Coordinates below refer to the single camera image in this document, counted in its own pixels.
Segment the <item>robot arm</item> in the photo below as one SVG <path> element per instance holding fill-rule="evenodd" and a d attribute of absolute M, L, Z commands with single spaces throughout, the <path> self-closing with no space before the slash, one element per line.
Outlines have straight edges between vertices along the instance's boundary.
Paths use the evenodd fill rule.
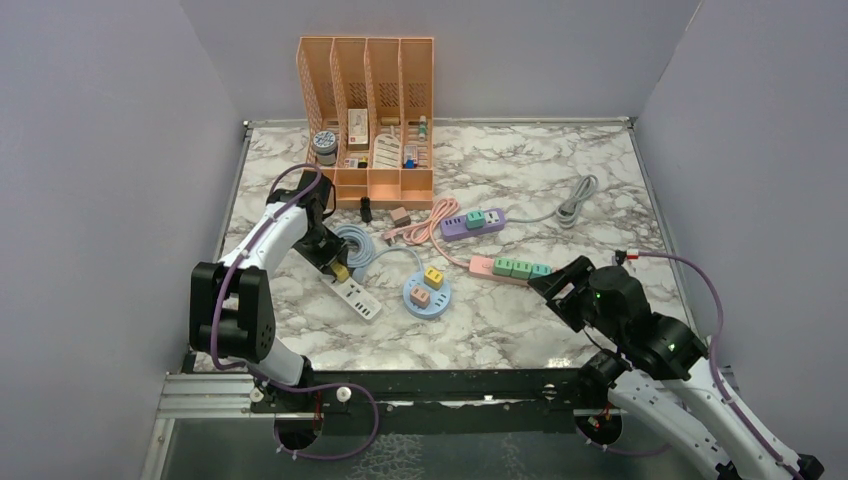
<path fill-rule="evenodd" d="M 778 440 L 738 396 L 730 401 L 722 397 L 706 345 L 683 322 L 653 312 L 641 283 L 623 267 L 595 269 L 581 256 L 528 283 L 571 329 L 593 327 L 623 355 L 604 350 L 581 368 L 586 394 L 602 392 L 610 402 L 626 408 L 677 447 L 705 478 L 791 479 L 791 469 L 811 480 L 824 472 L 815 457 L 798 455 Z M 659 394 L 654 382 L 630 371 L 630 364 L 662 382 L 685 402 L 691 415 Z M 726 383 L 720 372 L 718 378 Z M 775 461 L 731 403 L 757 434 L 770 441 L 783 463 Z"/>
<path fill-rule="evenodd" d="M 227 298 L 238 298 L 238 306 L 221 310 L 218 354 L 243 360 L 285 385 L 299 385 L 305 380 L 304 373 L 311 371 L 308 360 L 276 338 L 268 277 L 292 248 L 320 272 L 342 282 L 349 277 L 347 245 L 323 224 L 329 216 L 324 210 L 334 188 L 328 178 L 322 175 L 317 186 L 297 204 L 275 216 L 315 180 L 315 175 L 320 174 L 304 173 L 296 190 L 272 193 L 262 219 L 238 247 L 217 263 L 201 262 L 194 268 L 189 311 L 189 343 L 193 349 L 210 352 L 216 300 L 227 270 L 241 258 L 226 292 Z"/>

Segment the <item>white knob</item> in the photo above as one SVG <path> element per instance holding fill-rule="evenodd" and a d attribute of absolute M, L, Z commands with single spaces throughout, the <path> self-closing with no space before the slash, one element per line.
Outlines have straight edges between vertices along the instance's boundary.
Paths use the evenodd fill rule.
<path fill-rule="evenodd" d="M 253 387 L 253 390 L 250 391 L 250 401 L 253 403 L 259 403 L 263 398 L 265 398 L 265 394 L 262 393 L 262 390 L 259 390 L 257 387 Z"/>
<path fill-rule="evenodd" d="M 353 393 L 347 387 L 340 387 L 338 390 L 336 390 L 336 398 L 342 403 L 345 403 L 350 400 L 351 395 L 353 395 Z"/>

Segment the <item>gray wall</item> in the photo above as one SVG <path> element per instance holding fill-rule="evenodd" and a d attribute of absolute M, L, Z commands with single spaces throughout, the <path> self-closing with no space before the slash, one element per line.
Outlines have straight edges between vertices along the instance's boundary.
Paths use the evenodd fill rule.
<path fill-rule="evenodd" d="M 301 35 L 433 36 L 439 117 L 637 115 L 698 0 L 182 0 L 239 113 L 304 118 Z"/>
<path fill-rule="evenodd" d="M 0 6 L 4 478 L 138 478 L 221 226 L 239 117 L 176 0 L 128 3 Z"/>
<path fill-rule="evenodd" d="M 707 0 L 636 131 L 680 250 L 722 294 L 722 362 L 848 478 L 848 2 Z"/>

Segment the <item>marble tabletop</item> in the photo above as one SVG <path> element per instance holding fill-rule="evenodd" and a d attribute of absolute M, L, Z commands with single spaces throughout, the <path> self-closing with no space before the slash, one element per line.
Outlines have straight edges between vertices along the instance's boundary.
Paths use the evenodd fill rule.
<path fill-rule="evenodd" d="M 505 256 L 556 268 L 578 255 L 603 266 L 615 249 L 665 250 L 622 126 L 436 126 L 433 141 L 437 198 L 456 197 L 462 212 L 513 207 L 509 216 L 538 217 L 567 197 L 581 175 L 594 174 L 600 181 L 573 229 L 564 230 L 553 219 L 507 224 L 497 234 L 443 244 L 454 257 Z M 274 178 L 303 162 L 306 145 L 305 127 L 253 131 L 225 252 L 260 218 Z M 293 176 L 284 186 L 295 183 Z M 418 221 L 426 212 L 411 216 Z M 338 211 L 327 223 L 364 226 L 354 210 Z M 385 248 L 379 234 L 391 226 L 387 211 L 374 211 L 374 221 L 364 226 L 378 250 Z M 409 255 L 384 255 L 368 269 L 364 285 L 383 310 L 365 321 L 292 251 L 271 280 L 277 337 L 319 370 L 579 367 L 595 353 L 586 336 L 569 329 L 531 289 L 473 278 L 430 244 L 414 248 L 425 266 L 442 270 L 451 282 L 451 305 L 438 319 L 418 319 L 403 306 L 401 285 L 417 270 Z M 626 267 L 645 286 L 654 310 L 691 323 L 668 261 L 644 258 Z M 214 367 L 201 353 L 195 370 Z"/>

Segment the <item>round power strip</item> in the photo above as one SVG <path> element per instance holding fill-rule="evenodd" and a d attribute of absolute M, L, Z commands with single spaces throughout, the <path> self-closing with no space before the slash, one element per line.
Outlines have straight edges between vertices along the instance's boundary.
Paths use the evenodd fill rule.
<path fill-rule="evenodd" d="M 412 303 L 409 298 L 409 292 L 415 287 L 421 287 L 430 294 L 430 305 L 427 308 L 419 307 Z M 403 285 L 403 303 L 406 305 L 406 309 L 409 310 L 409 313 L 424 320 L 432 320 L 445 313 L 448 304 L 450 304 L 450 297 L 450 283 L 447 280 L 442 282 L 442 288 L 433 290 L 424 283 L 424 272 L 413 273 Z"/>

